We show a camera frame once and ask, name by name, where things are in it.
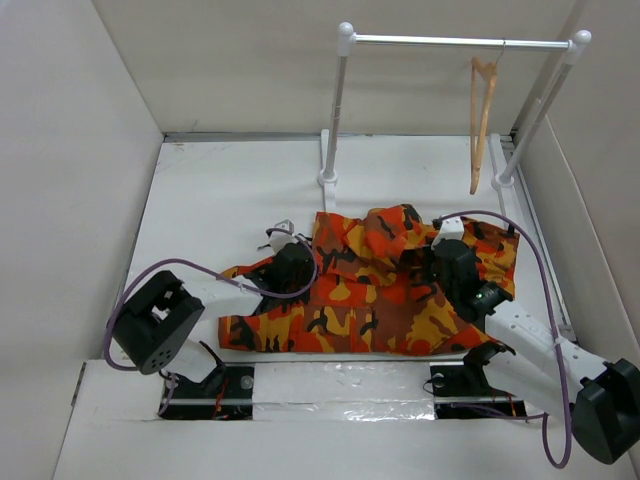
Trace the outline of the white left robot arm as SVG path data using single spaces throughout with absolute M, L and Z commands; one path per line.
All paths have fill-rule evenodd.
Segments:
M 107 343 L 116 342 L 143 375 L 163 373 L 189 384 L 201 396 L 222 387 L 219 360 L 190 334 L 202 320 L 248 317 L 269 313 L 301 298 L 317 274 L 312 250 L 305 241 L 288 243 L 269 261 L 246 274 L 204 285 L 204 298 L 189 293 L 162 261 L 138 277 L 126 291 L 108 323 Z

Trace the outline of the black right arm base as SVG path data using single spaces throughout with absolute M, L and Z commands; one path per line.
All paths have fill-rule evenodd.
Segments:
M 527 416 L 522 400 L 492 388 L 482 372 L 463 364 L 432 364 L 423 390 L 432 395 L 439 420 Z

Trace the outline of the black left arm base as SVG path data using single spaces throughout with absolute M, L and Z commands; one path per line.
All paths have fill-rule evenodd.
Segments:
M 176 376 L 164 387 L 160 417 L 165 420 L 241 421 L 253 418 L 254 364 L 216 367 L 200 383 Z

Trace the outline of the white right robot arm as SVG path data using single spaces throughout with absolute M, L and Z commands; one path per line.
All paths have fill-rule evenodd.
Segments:
M 639 370 L 626 359 L 592 354 L 531 316 L 494 281 L 481 279 L 460 240 L 424 250 L 424 273 L 455 314 L 489 336 L 465 356 L 462 381 L 473 393 L 494 387 L 567 421 L 595 460 L 611 465 L 639 441 Z

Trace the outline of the orange camouflage trousers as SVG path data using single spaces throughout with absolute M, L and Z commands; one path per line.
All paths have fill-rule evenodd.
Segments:
M 312 247 L 318 275 L 296 299 L 268 299 L 250 316 L 218 322 L 222 348 L 260 353 L 429 356 L 488 341 L 428 279 L 438 230 L 410 204 L 363 218 L 319 212 Z

